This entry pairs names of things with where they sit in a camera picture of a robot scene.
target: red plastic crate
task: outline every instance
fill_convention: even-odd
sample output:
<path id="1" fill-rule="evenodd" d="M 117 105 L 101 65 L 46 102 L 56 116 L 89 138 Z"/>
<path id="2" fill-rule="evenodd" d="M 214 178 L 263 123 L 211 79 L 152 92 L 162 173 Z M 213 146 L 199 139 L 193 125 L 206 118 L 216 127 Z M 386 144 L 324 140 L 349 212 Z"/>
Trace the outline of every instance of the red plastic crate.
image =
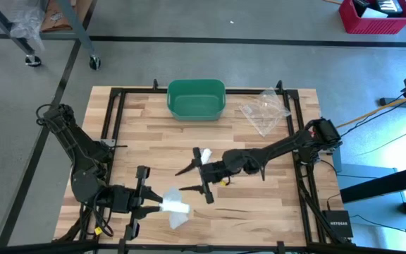
<path id="1" fill-rule="evenodd" d="M 352 34 L 394 35 L 406 26 L 406 0 L 398 0 L 403 10 L 401 18 L 360 18 L 353 6 L 353 0 L 344 0 L 339 14 L 345 31 Z"/>

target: cardboard box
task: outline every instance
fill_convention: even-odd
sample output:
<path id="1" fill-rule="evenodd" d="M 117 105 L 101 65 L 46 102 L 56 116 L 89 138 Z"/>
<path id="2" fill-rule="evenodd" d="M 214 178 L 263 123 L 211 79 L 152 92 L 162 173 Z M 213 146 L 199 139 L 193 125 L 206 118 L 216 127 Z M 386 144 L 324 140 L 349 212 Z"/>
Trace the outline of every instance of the cardboard box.
<path id="1" fill-rule="evenodd" d="M 71 6 L 78 15 L 78 19 L 82 22 L 89 11 L 92 0 L 70 0 Z M 49 0 L 45 19 L 40 28 L 42 32 L 57 31 L 57 30 L 72 30 L 66 17 L 62 14 L 59 5 L 55 0 Z"/>

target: concrete floor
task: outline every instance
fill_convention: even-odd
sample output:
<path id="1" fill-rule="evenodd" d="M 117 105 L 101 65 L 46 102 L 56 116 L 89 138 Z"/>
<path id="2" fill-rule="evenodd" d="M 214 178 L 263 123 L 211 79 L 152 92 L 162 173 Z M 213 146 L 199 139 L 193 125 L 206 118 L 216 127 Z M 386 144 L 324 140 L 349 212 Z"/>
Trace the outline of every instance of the concrete floor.
<path id="1" fill-rule="evenodd" d="M 345 33 L 337 7 L 322 1 L 108 0 L 98 2 L 88 30 L 91 35 L 406 42 L 406 28 L 398 35 Z M 23 65 L 21 50 L 10 40 L 0 40 L 0 226 L 39 132 L 34 111 L 51 101 L 73 46 L 73 42 L 62 41 L 44 44 L 46 51 L 39 54 L 44 65 L 28 68 Z M 78 123 L 82 123 L 92 86 L 151 86 L 155 78 L 160 85 L 182 78 L 216 78 L 228 87 L 268 87 L 281 79 L 286 88 L 316 88 L 323 116 L 343 123 L 375 109 L 380 97 L 398 96 L 406 78 L 406 49 L 136 42 L 94 45 L 101 57 L 101 70 L 88 67 L 88 55 L 81 49 L 62 99 L 73 107 Z M 343 138 L 343 163 L 405 168 L 406 159 L 388 156 L 385 150 L 358 156 L 405 132 L 406 109 L 396 109 Z M 406 145 L 392 148 L 399 154 Z M 11 245 L 51 240 L 69 166 L 65 152 L 50 136 Z M 360 227 L 355 229 L 359 245 L 385 247 L 377 233 L 381 229 Z M 405 249 L 399 244 L 387 248 Z"/>

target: wooden table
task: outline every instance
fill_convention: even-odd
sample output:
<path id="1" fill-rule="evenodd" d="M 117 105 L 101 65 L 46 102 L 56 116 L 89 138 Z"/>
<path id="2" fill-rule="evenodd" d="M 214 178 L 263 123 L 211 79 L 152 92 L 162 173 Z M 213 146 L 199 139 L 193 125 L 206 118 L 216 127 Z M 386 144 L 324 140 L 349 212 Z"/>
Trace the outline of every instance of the wooden table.
<path id="1" fill-rule="evenodd" d="M 110 90 L 111 87 L 93 87 L 90 95 L 82 128 L 95 140 L 101 135 Z M 304 122 L 319 118 L 316 90 L 300 89 L 299 94 Z M 285 119 L 263 138 L 245 118 L 238 105 L 256 96 L 227 95 L 226 108 L 218 121 L 180 122 L 173 119 L 167 109 L 165 94 L 127 94 L 118 145 L 127 145 L 128 148 L 116 150 L 111 184 L 134 188 L 136 168 L 145 165 L 152 169 L 146 184 L 163 195 L 170 187 L 201 183 L 197 170 L 174 176 L 190 163 L 193 147 L 210 148 L 213 152 L 211 162 L 215 162 L 221 159 L 225 150 L 264 147 L 287 137 Z M 114 105 L 113 119 L 118 102 Z M 291 105 L 297 130 L 292 101 Z M 323 159 L 332 162 L 328 156 Z M 324 210 L 327 198 L 339 193 L 336 175 L 329 165 L 318 163 L 314 177 L 321 210 Z M 140 220 L 140 234 L 130 243 L 275 246 L 277 241 L 284 241 L 285 246 L 306 246 L 291 154 L 267 164 L 265 181 L 261 180 L 260 174 L 248 176 L 242 172 L 232 178 L 229 186 L 212 185 L 211 191 L 215 199 L 211 205 L 206 204 L 204 196 L 198 192 L 181 192 L 183 202 L 191 206 L 189 221 L 173 230 L 169 226 L 168 213 L 149 214 Z M 157 204 L 146 201 L 145 205 Z M 340 196 L 331 198 L 330 205 L 332 209 L 342 209 Z M 315 220 L 308 210 L 313 241 L 317 241 Z M 78 211 L 79 203 L 68 183 L 55 238 L 65 234 L 73 225 Z M 129 219 L 130 214 L 112 214 L 110 225 L 115 231 L 114 237 L 102 235 L 100 243 L 118 243 Z"/>

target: clear plastic bag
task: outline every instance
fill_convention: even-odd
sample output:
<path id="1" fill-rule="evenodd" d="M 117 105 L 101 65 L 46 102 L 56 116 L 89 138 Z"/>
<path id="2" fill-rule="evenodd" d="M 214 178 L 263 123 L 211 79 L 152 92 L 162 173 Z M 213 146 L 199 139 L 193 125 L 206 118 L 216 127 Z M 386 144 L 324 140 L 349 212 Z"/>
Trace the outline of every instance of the clear plastic bag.
<path id="1" fill-rule="evenodd" d="M 172 229 L 176 229 L 188 220 L 187 214 L 190 212 L 190 206 L 181 202 L 181 193 L 177 188 L 170 188 L 164 193 L 161 211 L 170 212 L 169 222 Z"/>
<path id="2" fill-rule="evenodd" d="M 15 0 L 10 14 L 13 23 L 11 36 L 34 39 L 40 49 L 44 50 L 42 39 L 40 39 L 40 27 L 44 16 L 43 0 Z"/>
<path id="3" fill-rule="evenodd" d="M 283 117 L 290 115 L 272 87 L 239 108 L 263 137 L 269 134 Z"/>

